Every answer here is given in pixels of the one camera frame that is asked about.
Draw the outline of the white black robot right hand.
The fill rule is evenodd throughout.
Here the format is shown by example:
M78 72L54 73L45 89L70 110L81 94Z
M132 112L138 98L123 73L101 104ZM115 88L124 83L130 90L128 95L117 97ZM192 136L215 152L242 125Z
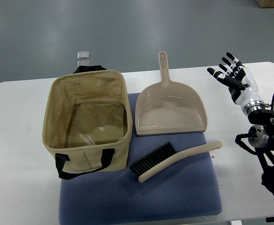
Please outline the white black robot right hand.
M228 87L233 102L248 116L255 110L269 108L258 94L258 86L250 70L234 55L227 52L219 64L220 71L207 69L218 82Z

